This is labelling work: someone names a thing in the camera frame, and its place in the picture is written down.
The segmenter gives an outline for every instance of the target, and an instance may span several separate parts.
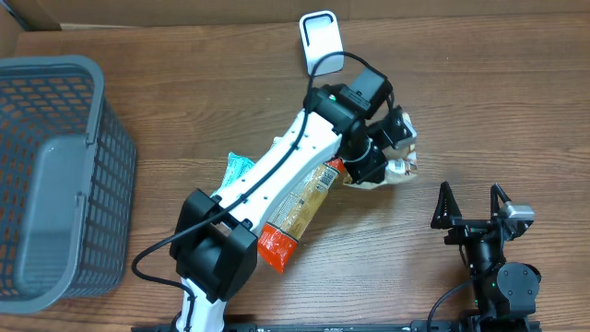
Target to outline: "wooden table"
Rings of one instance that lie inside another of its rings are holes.
[[[537,219],[506,245],[543,273],[547,331],[590,329],[590,15],[342,22],[345,50],[394,84],[419,131],[417,181],[328,196],[280,276],[262,261],[233,298],[232,319],[258,323],[395,323],[426,318],[467,278],[456,247],[429,225],[441,181],[466,217],[489,215],[489,189],[530,203]],[[307,76],[296,23],[25,33],[18,55],[96,60],[107,98],[139,153],[131,259],[170,235],[183,200],[212,192],[228,152],[260,158],[301,107]],[[360,67],[318,79],[348,82]],[[161,250],[141,266],[177,279]],[[468,292],[437,317],[472,306]],[[6,331],[125,331],[164,324],[181,293],[127,272],[118,290],[60,301]]]

